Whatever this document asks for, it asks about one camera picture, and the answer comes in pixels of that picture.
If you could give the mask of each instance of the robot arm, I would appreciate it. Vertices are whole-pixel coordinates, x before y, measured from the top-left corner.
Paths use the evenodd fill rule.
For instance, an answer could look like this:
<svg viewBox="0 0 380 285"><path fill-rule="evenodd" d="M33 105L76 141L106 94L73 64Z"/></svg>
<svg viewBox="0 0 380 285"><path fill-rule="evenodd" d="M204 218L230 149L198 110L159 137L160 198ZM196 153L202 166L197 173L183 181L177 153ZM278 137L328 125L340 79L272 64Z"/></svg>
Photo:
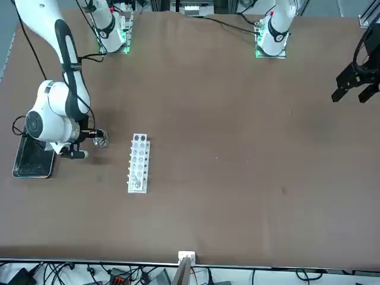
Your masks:
<svg viewBox="0 0 380 285"><path fill-rule="evenodd" d="M86 138L81 126L84 125L82 121L88 119L90 96L84 84L74 39L57 0L16 0L15 4L25 24L55 49L65 80L41 83L36 102L26 115L26 131L33 138L49 143L46 144L47 150L54 149L58 154L66 154L70 150L71 158L85 158L85 152L74 152L72 148L73 143L79 146L79 140Z"/></svg>
<svg viewBox="0 0 380 285"><path fill-rule="evenodd" d="M126 43L125 17L111 13L107 0L78 0L84 12L90 12L104 52L116 52Z"/></svg>
<svg viewBox="0 0 380 285"><path fill-rule="evenodd" d="M295 0L276 0L273 14L265 17L264 32L258 43L264 53L277 56L283 51L295 15Z"/></svg>

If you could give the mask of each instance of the small object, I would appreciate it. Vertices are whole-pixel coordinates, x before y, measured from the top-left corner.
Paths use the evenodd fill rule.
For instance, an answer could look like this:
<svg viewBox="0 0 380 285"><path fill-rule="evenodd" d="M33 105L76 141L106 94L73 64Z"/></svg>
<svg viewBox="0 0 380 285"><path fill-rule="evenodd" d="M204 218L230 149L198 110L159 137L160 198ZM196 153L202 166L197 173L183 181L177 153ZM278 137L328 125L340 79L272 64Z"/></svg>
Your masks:
<svg viewBox="0 0 380 285"><path fill-rule="evenodd" d="M104 129L99 129L99 131L102 131L103 136L93 138L93 143L96 147L105 148L109 143L108 133Z"/></svg>
<svg viewBox="0 0 380 285"><path fill-rule="evenodd" d="M150 142L147 134L133 134L129 161L128 193L146 193L149 174Z"/></svg>

